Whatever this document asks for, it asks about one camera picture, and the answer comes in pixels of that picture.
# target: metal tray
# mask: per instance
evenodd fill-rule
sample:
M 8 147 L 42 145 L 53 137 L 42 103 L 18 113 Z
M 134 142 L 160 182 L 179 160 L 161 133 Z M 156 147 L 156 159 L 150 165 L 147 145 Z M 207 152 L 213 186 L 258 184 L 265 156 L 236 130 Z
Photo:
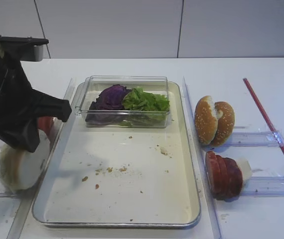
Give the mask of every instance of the metal tray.
M 180 89 L 168 83 L 166 128 L 86 127 L 77 112 L 64 126 L 32 206 L 47 227 L 175 228 L 201 214 Z

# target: hamburger bun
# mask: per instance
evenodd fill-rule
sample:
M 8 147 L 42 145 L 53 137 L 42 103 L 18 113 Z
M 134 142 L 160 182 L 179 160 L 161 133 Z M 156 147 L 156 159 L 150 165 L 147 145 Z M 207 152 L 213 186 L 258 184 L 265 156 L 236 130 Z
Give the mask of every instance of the hamburger bun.
M 214 139 L 210 145 L 218 147 L 223 145 L 231 136 L 235 124 L 235 114 L 231 105 L 227 102 L 216 102 L 218 126 Z
M 217 131 L 217 114 L 211 96 L 202 97 L 195 108 L 195 128 L 202 145 L 209 145 Z
M 31 188 L 45 168 L 50 142 L 39 130 L 40 144 L 34 153 L 4 144 L 0 151 L 0 182 L 12 192 Z

